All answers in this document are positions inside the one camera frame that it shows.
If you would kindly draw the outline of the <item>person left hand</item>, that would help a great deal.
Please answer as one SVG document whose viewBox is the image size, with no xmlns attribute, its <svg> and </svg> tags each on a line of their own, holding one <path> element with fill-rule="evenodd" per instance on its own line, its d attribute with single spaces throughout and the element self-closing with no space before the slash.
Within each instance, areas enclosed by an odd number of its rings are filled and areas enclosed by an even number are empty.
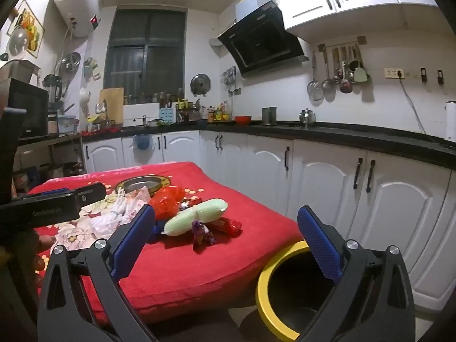
<svg viewBox="0 0 456 342">
<path fill-rule="evenodd" d="M 55 242 L 56 238 L 52 235 L 39 235 L 36 231 L 23 234 L 19 265 L 28 286 L 34 286 L 36 289 L 42 286 L 42 273 L 46 264 L 41 254 L 50 250 Z"/>
</svg>

